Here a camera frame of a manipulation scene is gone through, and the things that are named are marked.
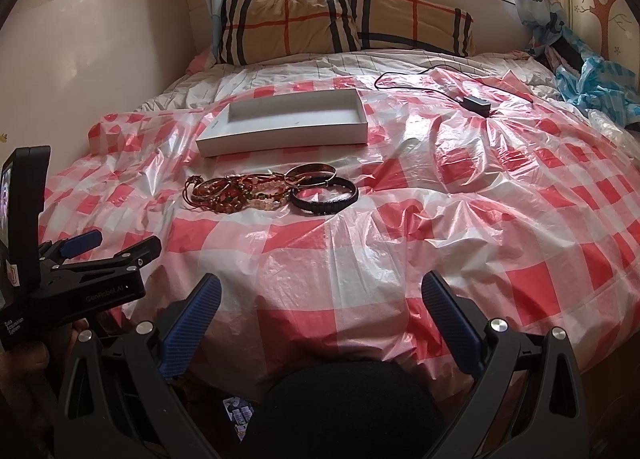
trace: black leather bracelet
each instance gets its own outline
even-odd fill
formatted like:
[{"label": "black leather bracelet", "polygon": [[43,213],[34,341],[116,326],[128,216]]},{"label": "black leather bracelet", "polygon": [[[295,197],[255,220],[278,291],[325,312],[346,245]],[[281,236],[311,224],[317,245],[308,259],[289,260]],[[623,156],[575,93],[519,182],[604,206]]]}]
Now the black leather bracelet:
[{"label": "black leather bracelet", "polygon": [[313,185],[323,185],[327,187],[342,186],[351,192],[351,196],[346,199],[337,199],[334,201],[305,201],[304,199],[296,197],[296,192],[298,190],[293,189],[289,196],[291,203],[305,212],[311,212],[316,215],[333,215],[341,212],[347,206],[351,206],[358,200],[358,188],[356,185],[342,177],[334,177],[327,183],[326,178],[322,176],[315,176],[302,180],[300,184],[305,188],[312,187]]}]

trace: black foam pad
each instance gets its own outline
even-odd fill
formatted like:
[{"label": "black foam pad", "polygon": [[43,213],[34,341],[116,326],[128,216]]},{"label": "black foam pad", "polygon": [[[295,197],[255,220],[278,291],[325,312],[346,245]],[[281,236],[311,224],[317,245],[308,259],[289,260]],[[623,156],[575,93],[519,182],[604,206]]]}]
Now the black foam pad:
[{"label": "black foam pad", "polygon": [[444,430],[430,392],[393,363],[287,376],[251,418],[242,459],[421,459]]}]

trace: handheld device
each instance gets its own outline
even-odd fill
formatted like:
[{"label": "handheld device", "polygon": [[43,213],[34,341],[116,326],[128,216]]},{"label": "handheld device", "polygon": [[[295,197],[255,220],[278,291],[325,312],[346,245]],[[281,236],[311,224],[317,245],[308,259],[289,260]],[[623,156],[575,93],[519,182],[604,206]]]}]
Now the handheld device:
[{"label": "handheld device", "polygon": [[160,240],[149,237],[111,259],[64,264],[100,246],[98,230],[40,245],[38,216],[44,209],[49,156],[48,146],[18,148],[2,166],[0,343],[4,349],[29,339],[48,343],[46,336],[58,328],[141,298],[145,288],[140,268],[161,251]]},{"label": "handheld device", "polygon": [[[115,341],[82,333],[58,402],[56,459],[219,459],[169,381],[186,370],[221,297],[220,280],[206,275],[188,299]],[[584,392],[563,329],[532,335],[503,319],[488,320],[434,271],[422,281],[422,299],[456,364],[476,380],[459,414],[423,459],[588,457]],[[483,454],[515,371],[528,373],[526,387],[502,443]]]}]

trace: crumpled plastic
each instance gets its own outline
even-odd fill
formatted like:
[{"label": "crumpled plastic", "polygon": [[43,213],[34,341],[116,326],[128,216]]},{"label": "crumpled plastic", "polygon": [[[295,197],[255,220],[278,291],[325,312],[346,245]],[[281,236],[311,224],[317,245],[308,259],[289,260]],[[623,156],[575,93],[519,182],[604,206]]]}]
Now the crumpled plastic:
[{"label": "crumpled plastic", "polygon": [[640,169],[640,142],[627,130],[616,125],[609,116],[593,108],[587,109],[591,126],[624,152]]},{"label": "crumpled plastic", "polygon": [[[83,256],[95,259],[157,235],[162,254],[142,270],[145,298],[116,312],[134,323],[217,274],[222,305],[191,372],[246,399],[335,359],[394,360],[436,399],[464,389],[470,378],[422,304],[431,269],[488,318],[534,333],[564,327],[582,369],[637,330],[640,174],[620,149],[511,73],[473,79],[438,68],[380,82],[473,94],[492,102],[489,119],[436,92],[376,90],[374,80],[292,82],[204,110],[105,116],[89,133],[91,155],[49,179],[40,236],[98,228],[102,246]],[[198,155],[195,139],[232,100],[347,87],[367,113],[366,146]],[[213,214],[182,200],[193,174],[305,162],[336,166],[360,199],[318,217],[290,205]]]}]

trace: white box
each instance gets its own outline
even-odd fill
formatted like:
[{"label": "white box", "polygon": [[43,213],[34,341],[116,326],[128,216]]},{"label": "white box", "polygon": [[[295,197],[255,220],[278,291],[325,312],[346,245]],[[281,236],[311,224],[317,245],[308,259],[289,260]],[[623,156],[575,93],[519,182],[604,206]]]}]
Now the white box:
[{"label": "white box", "polygon": [[229,103],[196,140],[200,155],[367,142],[355,89],[294,92]]}]

